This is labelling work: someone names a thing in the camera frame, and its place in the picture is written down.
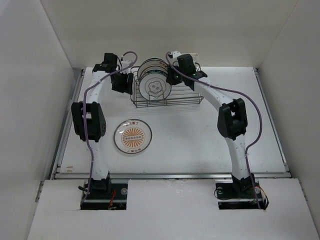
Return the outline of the teal rim lettered plate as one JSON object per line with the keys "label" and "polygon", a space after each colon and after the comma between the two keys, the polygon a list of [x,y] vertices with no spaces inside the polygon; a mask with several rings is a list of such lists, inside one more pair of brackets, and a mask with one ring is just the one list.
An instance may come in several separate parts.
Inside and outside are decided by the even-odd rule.
{"label": "teal rim lettered plate", "polygon": [[142,80],[145,76],[150,75],[150,74],[160,74],[162,76],[167,77],[168,71],[166,68],[163,68],[161,66],[150,66],[142,71],[142,73],[139,75],[138,79]]}

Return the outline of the white plate flower outline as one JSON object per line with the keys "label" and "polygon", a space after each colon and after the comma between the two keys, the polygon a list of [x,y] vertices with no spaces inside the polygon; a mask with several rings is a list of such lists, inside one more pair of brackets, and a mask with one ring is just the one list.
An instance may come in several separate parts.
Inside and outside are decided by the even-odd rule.
{"label": "white plate flower outline", "polygon": [[166,82],[167,77],[152,73],[142,78],[139,82],[139,92],[147,101],[165,100],[171,93],[172,87]]}

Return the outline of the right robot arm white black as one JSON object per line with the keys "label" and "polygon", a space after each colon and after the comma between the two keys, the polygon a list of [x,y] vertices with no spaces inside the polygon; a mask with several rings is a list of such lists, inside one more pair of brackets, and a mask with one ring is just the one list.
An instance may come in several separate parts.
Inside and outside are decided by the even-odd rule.
{"label": "right robot arm white black", "polygon": [[248,151],[256,141],[250,145],[245,143],[248,126],[245,100],[251,98],[237,90],[214,86],[205,72],[197,70],[190,54],[173,57],[171,52],[167,52],[165,57],[168,63],[166,81],[170,85],[184,83],[203,96],[218,112],[217,129],[228,146],[232,182],[216,185],[217,198],[222,201],[255,198],[256,182],[250,169]]}

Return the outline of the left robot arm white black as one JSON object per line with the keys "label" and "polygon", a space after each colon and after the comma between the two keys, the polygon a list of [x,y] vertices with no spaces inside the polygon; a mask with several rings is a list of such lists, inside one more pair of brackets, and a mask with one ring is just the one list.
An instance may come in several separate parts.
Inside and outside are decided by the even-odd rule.
{"label": "left robot arm white black", "polygon": [[71,105],[75,134],[86,144],[90,153],[88,182],[86,186],[79,187],[83,192],[83,201],[92,197],[104,199],[111,195],[110,171],[101,145],[101,139],[107,131],[107,121],[100,102],[109,84],[113,91],[132,94],[131,69],[135,63],[135,60],[125,60],[114,53],[105,53],[103,61],[93,67],[83,99]]}

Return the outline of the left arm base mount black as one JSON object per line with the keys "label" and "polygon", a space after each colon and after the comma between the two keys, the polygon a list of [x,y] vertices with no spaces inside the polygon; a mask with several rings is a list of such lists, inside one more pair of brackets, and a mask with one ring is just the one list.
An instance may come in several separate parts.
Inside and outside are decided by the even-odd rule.
{"label": "left arm base mount black", "polygon": [[109,186],[91,186],[90,193],[81,196],[81,210],[118,211],[127,209],[128,184],[112,183]]}

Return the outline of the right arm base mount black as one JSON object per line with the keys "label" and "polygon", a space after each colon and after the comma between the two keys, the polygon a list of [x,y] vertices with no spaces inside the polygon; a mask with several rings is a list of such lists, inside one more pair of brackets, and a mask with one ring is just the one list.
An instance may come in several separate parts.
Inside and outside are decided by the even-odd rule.
{"label": "right arm base mount black", "polygon": [[217,180],[214,196],[220,210],[266,210],[269,198],[258,182],[244,185],[233,180]]}

